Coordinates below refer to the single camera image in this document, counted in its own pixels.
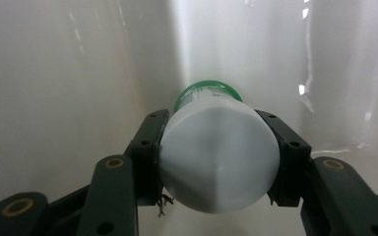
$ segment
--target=white bottle cap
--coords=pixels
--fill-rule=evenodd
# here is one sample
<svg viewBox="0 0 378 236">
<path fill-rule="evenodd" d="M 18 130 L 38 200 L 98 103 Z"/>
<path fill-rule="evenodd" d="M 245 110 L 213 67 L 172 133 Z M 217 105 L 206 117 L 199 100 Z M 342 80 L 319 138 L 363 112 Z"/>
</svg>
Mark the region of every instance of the white bottle cap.
<svg viewBox="0 0 378 236">
<path fill-rule="evenodd" d="M 167 191 L 192 209 L 231 212 L 254 204 L 278 174 L 278 142 L 263 119 L 232 96 L 200 96 L 180 106 L 160 144 Z"/>
</svg>

